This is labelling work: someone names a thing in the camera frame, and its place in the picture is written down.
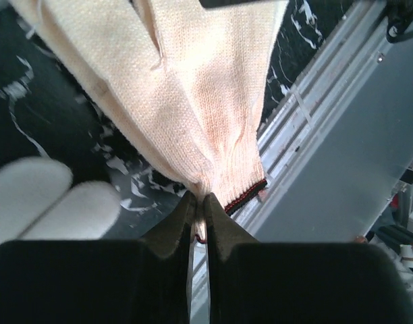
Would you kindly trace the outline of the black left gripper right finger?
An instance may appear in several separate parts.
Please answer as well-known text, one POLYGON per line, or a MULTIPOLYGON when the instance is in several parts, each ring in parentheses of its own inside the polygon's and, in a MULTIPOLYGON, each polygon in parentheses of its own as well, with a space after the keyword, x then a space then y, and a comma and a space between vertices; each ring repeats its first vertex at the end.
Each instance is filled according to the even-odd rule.
POLYGON ((211 323, 411 323, 412 301, 389 257, 361 243, 261 243, 202 204, 211 323))

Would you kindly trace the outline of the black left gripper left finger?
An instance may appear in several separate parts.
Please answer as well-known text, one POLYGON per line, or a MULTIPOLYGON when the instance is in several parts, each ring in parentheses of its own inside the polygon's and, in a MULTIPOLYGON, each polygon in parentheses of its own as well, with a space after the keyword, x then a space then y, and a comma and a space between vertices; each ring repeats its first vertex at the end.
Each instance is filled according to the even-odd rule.
POLYGON ((188 323, 196 199, 137 240, 0 245, 0 323, 188 323))

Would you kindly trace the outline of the cream glove red cuff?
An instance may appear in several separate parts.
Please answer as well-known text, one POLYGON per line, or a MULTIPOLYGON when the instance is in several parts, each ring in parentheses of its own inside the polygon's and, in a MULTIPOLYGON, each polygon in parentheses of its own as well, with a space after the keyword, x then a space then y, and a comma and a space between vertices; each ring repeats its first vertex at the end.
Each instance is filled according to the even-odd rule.
POLYGON ((12 1, 138 152, 228 215, 266 186, 257 131, 287 1, 12 1))

